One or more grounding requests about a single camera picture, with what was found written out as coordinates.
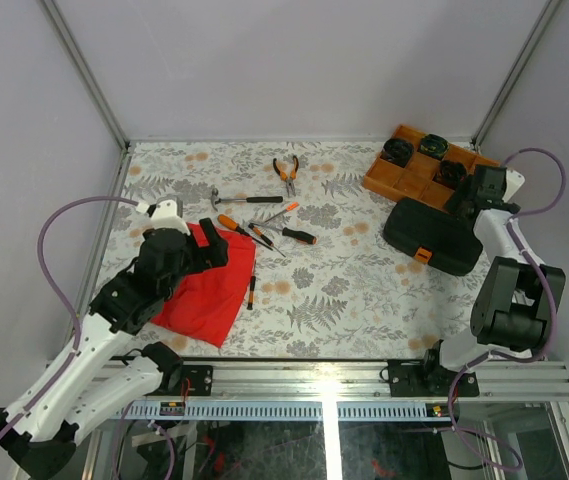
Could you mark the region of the black plastic tool case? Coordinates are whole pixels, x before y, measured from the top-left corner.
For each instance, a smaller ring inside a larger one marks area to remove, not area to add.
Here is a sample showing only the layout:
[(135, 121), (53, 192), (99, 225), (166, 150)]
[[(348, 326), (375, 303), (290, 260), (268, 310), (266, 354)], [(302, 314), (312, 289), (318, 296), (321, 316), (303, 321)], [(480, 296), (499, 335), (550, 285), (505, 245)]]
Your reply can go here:
[(409, 197), (394, 206), (382, 237), (414, 260), (454, 276), (471, 272), (483, 251), (461, 220)]

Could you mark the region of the black orange screwdriver large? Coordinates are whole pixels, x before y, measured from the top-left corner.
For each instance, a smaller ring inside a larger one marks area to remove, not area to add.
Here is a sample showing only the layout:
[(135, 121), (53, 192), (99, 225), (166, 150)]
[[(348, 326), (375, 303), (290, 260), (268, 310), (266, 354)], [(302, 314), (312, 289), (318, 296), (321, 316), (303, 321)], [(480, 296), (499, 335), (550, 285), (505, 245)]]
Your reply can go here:
[(279, 233), (283, 237), (294, 239), (298, 242), (307, 244), (307, 245), (314, 245), (317, 243), (317, 238), (307, 232), (290, 229), (288, 227), (277, 227), (273, 225), (269, 225), (267, 223), (259, 223), (259, 222), (250, 222), (248, 224), (249, 227), (257, 227), (259, 230), (270, 230)]

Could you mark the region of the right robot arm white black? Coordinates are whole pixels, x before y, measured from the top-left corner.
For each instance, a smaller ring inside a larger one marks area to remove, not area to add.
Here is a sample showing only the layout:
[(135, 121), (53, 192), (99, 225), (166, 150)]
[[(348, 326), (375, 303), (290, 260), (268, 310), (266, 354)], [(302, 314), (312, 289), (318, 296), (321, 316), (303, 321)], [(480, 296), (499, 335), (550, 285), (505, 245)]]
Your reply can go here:
[(420, 369), (431, 395), (454, 395), (461, 378), (493, 357), (530, 363), (554, 335), (564, 272), (537, 256), (519, 229), (520, 207), (506, 201), (507, 169), (480, 165), (455, 195), (454, 213), (491, 261), (469, 326), (429, 349)]

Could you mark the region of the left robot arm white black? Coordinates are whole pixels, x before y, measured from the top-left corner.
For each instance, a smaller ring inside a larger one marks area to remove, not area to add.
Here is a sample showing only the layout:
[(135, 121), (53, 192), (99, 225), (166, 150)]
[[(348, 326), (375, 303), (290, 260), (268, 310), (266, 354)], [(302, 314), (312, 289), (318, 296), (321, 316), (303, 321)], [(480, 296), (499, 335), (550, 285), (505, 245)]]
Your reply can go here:
[(137, 398), (172, 394), (183, 361), (162, 342), (144, 347), (120, 373), (90, 390), (102, 366), (159, 315), (182, 280), (228, 262), (210, 219), (199, 246), (179, 217), (147, 231), (138, 255), (99, 291), (73, 340), (18, 400), (0, 408), (0, 446), (33, 479), (51, 479), (97, 426)]

